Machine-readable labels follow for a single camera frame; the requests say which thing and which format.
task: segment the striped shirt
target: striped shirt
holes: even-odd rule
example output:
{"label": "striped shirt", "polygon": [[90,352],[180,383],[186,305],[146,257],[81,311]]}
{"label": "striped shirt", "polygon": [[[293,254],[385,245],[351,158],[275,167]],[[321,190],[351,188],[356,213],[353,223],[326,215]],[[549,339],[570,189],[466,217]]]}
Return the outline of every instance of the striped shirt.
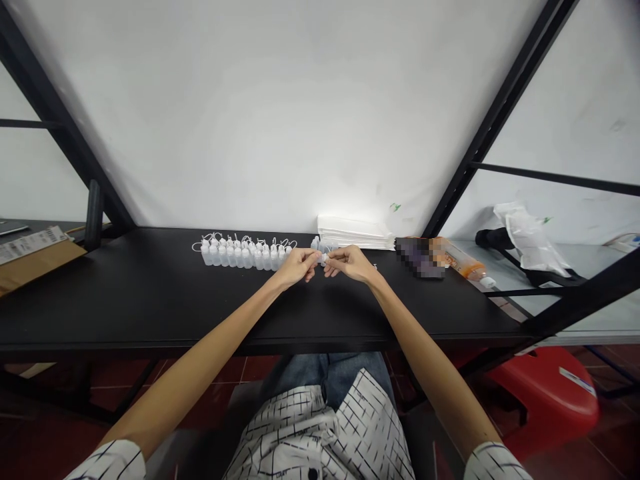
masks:
{"label": "striped shirt", "polygon": [[[139,480],[140,449],[128,440],[101,446],[67,480]],[[393,404],[372,376],[358,372],[337,411],[320,386],[298,387],[266,402],[242,432],[225,479],[415,478]],[[467,462],[466,479],[531,477],[499,443],[484,443]]]}

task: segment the red stool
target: red stool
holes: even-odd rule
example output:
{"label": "red stool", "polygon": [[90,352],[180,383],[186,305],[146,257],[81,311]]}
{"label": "red stool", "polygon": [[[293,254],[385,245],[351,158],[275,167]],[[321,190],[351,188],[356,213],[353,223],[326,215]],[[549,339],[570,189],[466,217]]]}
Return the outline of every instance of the red stool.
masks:
{"label": "red stool", "polygon": [[[464,363],[454,361],[458,366]],[[487,376],[527,409],[526,424],[503,439],[520,461],[582,437],[598,422],[600,410],[591,377],[562,347],[542,347],[514,357]]]}

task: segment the stack of white paper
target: stack of white paper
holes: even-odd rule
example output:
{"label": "stack of white paper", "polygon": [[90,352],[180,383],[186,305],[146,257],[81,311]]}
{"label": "stack of white paper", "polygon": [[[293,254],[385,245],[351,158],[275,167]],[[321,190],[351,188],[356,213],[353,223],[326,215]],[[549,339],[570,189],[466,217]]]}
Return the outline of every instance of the stack of white paper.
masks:
{"label": "stack of white paper", "polygon": [[325,244],[357,245],[362,249],[395,250],[395,235],[384,223],[318,215],[318,233]]}

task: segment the person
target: person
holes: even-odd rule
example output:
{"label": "person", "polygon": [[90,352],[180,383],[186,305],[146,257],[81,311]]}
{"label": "person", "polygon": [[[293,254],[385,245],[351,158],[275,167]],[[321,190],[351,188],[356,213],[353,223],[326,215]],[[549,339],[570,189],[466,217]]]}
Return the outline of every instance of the person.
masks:
{"label": "person", "polygon": [[[274,300],[302,278],[312,280],[320,256],[294,249],[251,298],[149,388],[67,478],[144,478],[144,459],[178,426]],[[351,245],[329,257],[325,277],[346,274],[378,300],[440,422],[468,459],[465,478],[529,479],[456,368],[362,251]],[[265,380],[262,395],[265,402],[242,432],[224,478],[414,478],[379,352],[288,358]]]}

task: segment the hand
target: hand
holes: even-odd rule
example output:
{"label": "hand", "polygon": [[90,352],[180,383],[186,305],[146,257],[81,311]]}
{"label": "hand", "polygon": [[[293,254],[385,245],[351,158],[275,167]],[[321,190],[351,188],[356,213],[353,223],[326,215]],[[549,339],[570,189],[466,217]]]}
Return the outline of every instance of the hand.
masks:
{"label": "hand", "polygon": [[370,284],[380,275],[356,245],[330,251],[326,264],[325,277],[335,277],[338,272],[344,272],[349,278]]}
{"label": "hand", "polygon": [[283,291],[303,277],[308,283],[315,275],[320,257],[322,254],[318,250],[294,248],[272,278],[278,281]]}

